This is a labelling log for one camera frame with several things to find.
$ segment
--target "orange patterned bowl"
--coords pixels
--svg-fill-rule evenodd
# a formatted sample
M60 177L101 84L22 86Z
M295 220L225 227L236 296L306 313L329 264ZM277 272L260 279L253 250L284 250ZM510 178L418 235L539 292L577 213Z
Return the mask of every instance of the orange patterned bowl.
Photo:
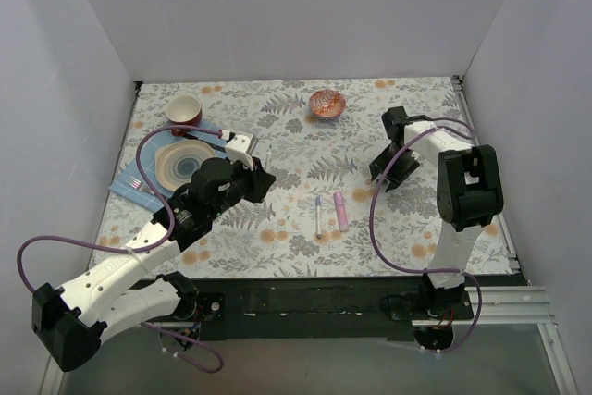
M313 113L321 119L332 119L345 110L345 97L333 90L320 90L308 101Z

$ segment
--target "white wall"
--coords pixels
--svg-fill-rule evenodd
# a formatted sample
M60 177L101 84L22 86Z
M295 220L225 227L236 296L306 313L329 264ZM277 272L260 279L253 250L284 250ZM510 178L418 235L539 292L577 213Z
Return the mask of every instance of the white wall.
M502 0L90 0L135 80L463 74Z
M498 151L521 264L547 288L580 393L592 393L592 0L505 0L466 88Z
M33 235L93 241L133 84L88 0L0 0L0 391L37 393L48 353L31 330L17 249ZM89 253L31 246L34 286L58 285Z

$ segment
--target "tabletop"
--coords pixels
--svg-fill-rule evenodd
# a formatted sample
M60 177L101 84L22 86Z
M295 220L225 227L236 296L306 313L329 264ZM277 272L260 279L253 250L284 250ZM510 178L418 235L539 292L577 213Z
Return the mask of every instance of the tabletop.
M318 120L308 107L322 89L344 94L336 120ZM449 78L291 80L143 84L129 124L119 169L132 161L138 142L167 123L165 106L191 94L203 118L228 130L254 133L254 155L277 177L262 204L245 201L218 218L211 233L148 278L180 271L189 278L288 278L394 276L376 256L368 234L375 184L368 165L389 144L380 116L404 105L407 113L462 118ZM396 190L381 192L376 234L384 254L406 267L428 265L438 243L436 169L420 167ZM342 191L350 222L339 231L333 192ZM315 197L322 198L322 232L315 236ZM110 193L98 241L118 246L132 238L150 212ZM109 253L93 252L90 266ZM476 242L468 270L511 273L505 236L497 218Z

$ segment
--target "blue placemat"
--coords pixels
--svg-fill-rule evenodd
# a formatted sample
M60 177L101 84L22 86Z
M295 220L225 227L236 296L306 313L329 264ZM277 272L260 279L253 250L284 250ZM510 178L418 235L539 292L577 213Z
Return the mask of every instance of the blue placemat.
M200 127L207 129L207 130L220 130L220 128L210 122L202 121L200 123ZM219 139L217 136L213 134L202 133L201 131L192 131L192 135L197 136L204 142L214 143L221 147L226 145L226 141ZM172 191L169 191L163 188L156 180L156 173L154 168L154 158L156 156L156 150L160 147L164 147L165 145L170 145L171 143L180 142L180 141L187 141L185 138L178 138L173 136L170 131L163 131L154 135L150 141L148 141L142 148L142 153L140 157L140 161L142 162L142 167L144 171L148 175L148 178L153 182L156 188L166 197L170 197ZM219 152L218 150L214 150L217 157L225 158L226 154ZM136 165L136 161L131 161L128 166L115 178L109 190L112 192L123 196L124 198L141 205L142 207L150 210L151 212L156 212L162 208L162 204L155 196L150 193L143 193L141 191L137 191L132 189L128 183L127 179L129 177L134 177L137 179L142 180L142 176L140 175L140 171L138 170L138 166Z

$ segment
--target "beige plate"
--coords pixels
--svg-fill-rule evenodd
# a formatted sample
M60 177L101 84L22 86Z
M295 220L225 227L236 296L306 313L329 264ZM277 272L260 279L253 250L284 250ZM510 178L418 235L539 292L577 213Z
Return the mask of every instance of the beige plate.
M201 141L181 141L161 147L155 156L156 178L164 188L175 191L191 182L191 175L210 157L216 157L216 153Z

